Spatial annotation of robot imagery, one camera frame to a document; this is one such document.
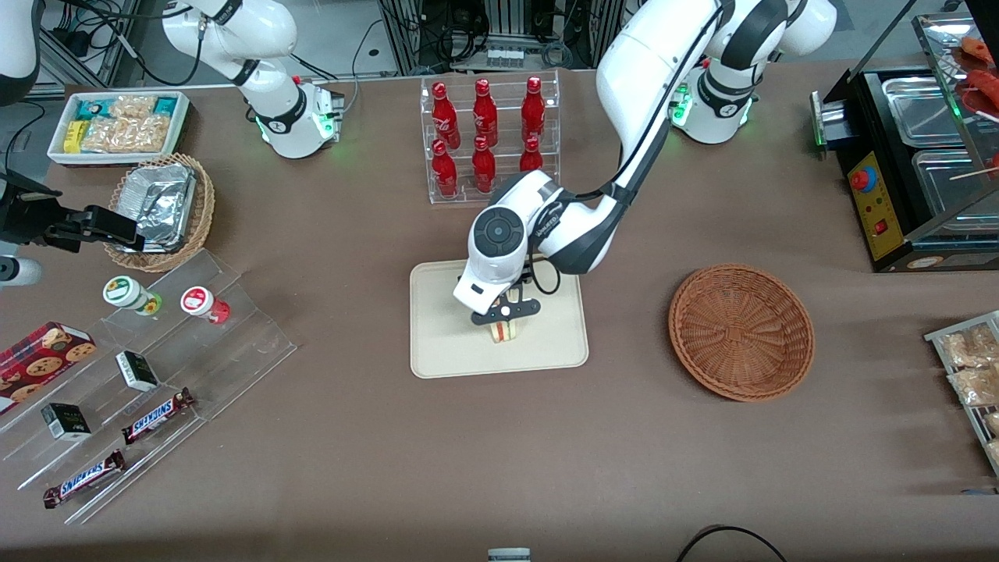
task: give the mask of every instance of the cookie box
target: cookie box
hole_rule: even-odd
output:
[[[96,349],[93,338],[86,332],[48,322],[0,352],[0,414],[41,390]]]
[[[167,130],[167,138],[164,141],[163,148],[160,152],[127,152],[115,154],[66,152],[63,148],[63,141],[66,140],[66,134],[70,131],[70,123],[78,117],[77,114],[80,110],[81,103],[102,97],[113,98],[118,95],[176,98],[177,104],[174,106],[173,114],[170,119],[170,127]],[[48,150],[49,159],[57,164],[62,164],[67,168],[75,168],[126,166],[139,162],[146,162],[159,156],[168,156],[174,153],[174,149],[180,141],[189,105],[190,101],[188,100],[188,97],[176,90],[128,90],[73,94],[66,100],[66,107],[63,108],[62,116],[59,118],[59,125],[56,126],[56,131],[52,134],[52,141],[49,143]]]

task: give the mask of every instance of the acrylic display stand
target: acrylic display stand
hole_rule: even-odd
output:
[[[524,298],[538,299],[541,311],[513,320],[517,335],[495,343],[489,326],[472,323],[472,311],[453,295],[465,260],[423,263],[410,274],[410,367],[420,378],[578,367],[589,346],[582,315],[579,279],[562,275],[554,295],[542,295],[533,283]],[[541,286],[554,287],[554,269],[538,264]]]
[[[152,317],[118,309],[88,329],[98,346],[88,360],[64,373],[28,401],[0,417],[0,470],[38,498],[121,449],[127,470],[100,480],[52,510],[66,524],[83,523],[134,484],[184,439],[218,416],[285,360],[296,346],[237,283],[236,274],[208,250],[201,250],[149,289],[163,297]],[[209,324],[180,309],[182,293],[208,287],[232,308],[222,324]],[[128,349],[146,357],[160,381],[150,392],[129,388],[115,355]],[[126,446],[122,428],[188,387],[197,400],[160,428]],[[91,436],[78,443],[52,438],[41,408],[49,402],[75,404]]]
[[[512,174],[520,171],[520,155],[523,154],[523,138],[520,135],[520,105],[526,94],[527,78],[537,76],[541,79],[541,97],[544,98],[544,133],[541,135],[538,152],[544,160],[541,170],[558,182],[560,171],[559,152],[561,137],[558,123],[559,86],[558,75],[553,71],[543,72],[502,72],[488,75],[490,91],[497,103],[499,115],[499,144],[492,148],[497,161],[496,186]],[[476,87],[473,82],[462,76],[435,76],[425,78],[421,82],[420,117],[423,123],[424,158],[427,161],[427,185],[430,191],[431,203],[482,203],[490,199],[476,189],[475,171],[472,167],[472,155],[475,154],[476,125],[472,116],[472,108],[476,103]],[[434,96],[431,86],[435,82],[444,82],[448,86],[448,97],[458,112],[458,130],[462,133],[462,145],[452,150],[451,156],[458,167],[458,196],[447,199],[441,195],[434,179],[434,169],[431,161],[434,153],[431,143],[437,138],[434,128]]]

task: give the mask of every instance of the yellow control panel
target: yellow control panel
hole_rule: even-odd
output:
[[[871,152],[846,175],[857,206],[871,256],[879,260],[905,242],[891,198],[881,178],[881,168]]]

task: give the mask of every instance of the snickers bar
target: snickers bar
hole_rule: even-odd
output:
[[[94,484],[108,474],[124,470],[125,457],[122,456],[121,451],[115,449],[110,457],[63,482],[61,486],[54,486],[45,490],[45,497],[42,498],[42,501],[45,502],[45,509],[53,509],[69,499],[73,494]]]
[[[122,435],[125,436],[125,444],[131,445],[135,443],[139,438],[151,433],[154,429],[160,427],[163,422],[172,418],[177,412],[180,412],[191,404],[194,404],[194,398],[185,386],[180,392],[173,395],[170,400],[161,404],[160,407],[146,414],[131,426],[123,429]]]

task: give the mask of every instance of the acrylic bottle rack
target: acrylic bottle rack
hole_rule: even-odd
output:
[[[71,496],[51,510],[66,524],[84,523],[140,476],[232,404],[285,360],[296,346],[237,283],[239,275],[201,250],[150,285],[163,297],[152,317],[119,309],[88,329],[97,351],[44,390],[0,417],[0,470],[16,476],[18,489],[38,498],[121,449],[127,469]],[[210,324],[180,309],[181,294],[201,285],[229,303],[232,313]],[[131,350],[146,357],[160,381],[150,392],[129,388],[115,356]],[[153,433],[126,446],[122,428],[188,387],[197,402]],[[80,442],[52,438],[40,410],[49,402],[75,404],[92,434]]]
[[[490,91],[497,103],[499,116],[499,144],[492,148],[497,162],[497,177],[493,183],[494,189],[504,179],[520,171],[520,155],[523,154],[523,138],[520,135],[520,106],[526,94],[527,78],[537,76],[541,79],[541,97],[544,99],[544,132],[541,135],[538,152],[544,160],[541,170],[558,181],[560,171],[559,153],[561,150],[561,131],[558,121],[559,84],[558,75],[554,71],[543,72],[510,72],[487,75],[490,79]],[[475,171],[472,167],[472,156],[475,154],[474,141],[476,125],[472,116],[472,108],[476,103],[475,81],[482,76],[453,74],[424,78],[420,86],[420,117],[423,124],[424,158],[427,161],[427,185],[431,203],[482,203],[490,199],[490,194],[482,193],[476,188]],[[458,196],[448,199],[441,195],[434,179],[434,169],[431,161],[434,153],[431,143],[437,138],[434,128],[434,96],[431,86],[435,82],[444,82],[448,86],[448,97],[458,112],[458,129],[462,135],[462,144],[456,150],[451,150],[458,168]]]

